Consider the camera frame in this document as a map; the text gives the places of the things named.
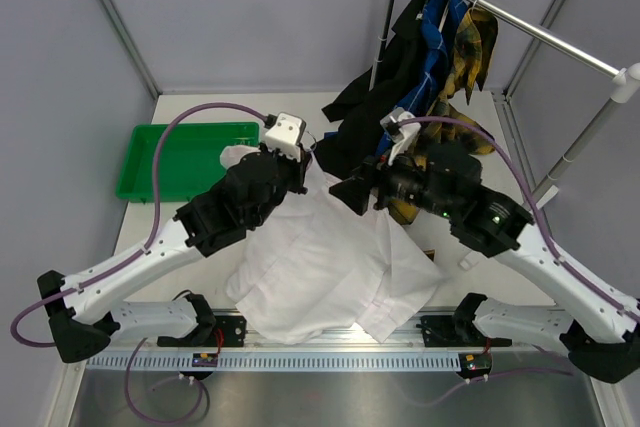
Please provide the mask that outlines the white shirt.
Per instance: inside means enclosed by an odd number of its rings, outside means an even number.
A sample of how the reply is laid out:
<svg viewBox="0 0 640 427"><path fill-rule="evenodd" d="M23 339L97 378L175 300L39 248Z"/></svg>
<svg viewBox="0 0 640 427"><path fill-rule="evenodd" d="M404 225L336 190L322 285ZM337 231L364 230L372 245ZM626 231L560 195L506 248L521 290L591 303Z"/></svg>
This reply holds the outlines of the white shirt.
<svg viewBox="0 0 640 427"><path fill-rule="evenodd" d="M248 234L226 282L227 296L268 340L297 344L358 325L382 343L445 278L387 212L358 216L331 196L336 181L311 163L307 193L286 195Z"/></svg>

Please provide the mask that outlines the pink hanger with metal hook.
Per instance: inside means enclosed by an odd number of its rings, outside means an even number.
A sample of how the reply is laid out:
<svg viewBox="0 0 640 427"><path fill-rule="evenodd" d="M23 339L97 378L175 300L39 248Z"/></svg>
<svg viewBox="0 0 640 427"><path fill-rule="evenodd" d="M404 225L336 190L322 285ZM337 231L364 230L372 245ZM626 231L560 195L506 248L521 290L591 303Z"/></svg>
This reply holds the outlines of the pink hanger with metal hook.
<svg viewBox="0 0 640 427"><path fill-rule="evenodd" d="M318 145L318 139L309 131L303 134L303 147L307 153L314 153Z"/></svg>

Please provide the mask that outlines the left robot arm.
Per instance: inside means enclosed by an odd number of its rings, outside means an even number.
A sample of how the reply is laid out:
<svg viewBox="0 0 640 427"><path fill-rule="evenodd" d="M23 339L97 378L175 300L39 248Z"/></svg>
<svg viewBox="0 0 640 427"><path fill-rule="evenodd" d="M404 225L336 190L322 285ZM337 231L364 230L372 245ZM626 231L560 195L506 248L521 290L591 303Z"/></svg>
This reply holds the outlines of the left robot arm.
<svg viewBox="0 0 640 427"><path fill-rule="evenodd" d="M208 191L180 207L150 245L134 246L78 274L41 275L42 297L57 296L46 311L61 360L87 360L114 341L157 338L169 347L208 343L216 319L203 295L165 302L131 302L129 296L244 240L287 194L306 193L309 160L266 151L246 154Z"/></svg>

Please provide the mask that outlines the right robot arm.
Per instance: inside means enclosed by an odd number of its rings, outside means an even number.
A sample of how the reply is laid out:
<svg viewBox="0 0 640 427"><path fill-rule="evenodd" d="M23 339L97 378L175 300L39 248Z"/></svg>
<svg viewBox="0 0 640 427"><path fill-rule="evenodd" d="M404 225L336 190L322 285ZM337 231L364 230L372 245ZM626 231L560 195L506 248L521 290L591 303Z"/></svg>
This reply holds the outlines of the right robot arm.
<svg viewBox="0 0 640 427"><path fill-rule="evenodd" d="M639 368L639 301L599 280L545 241L532 215L481 183L482 166L457 143L434 145L420 166L408 155L368 157L329 192L364 215L400 200L448 221L462 245L518 272L552 298L553 308L517 306L469 293L442 332L446 342L489 339L558 353L584 374L615 384Z"/></svg>

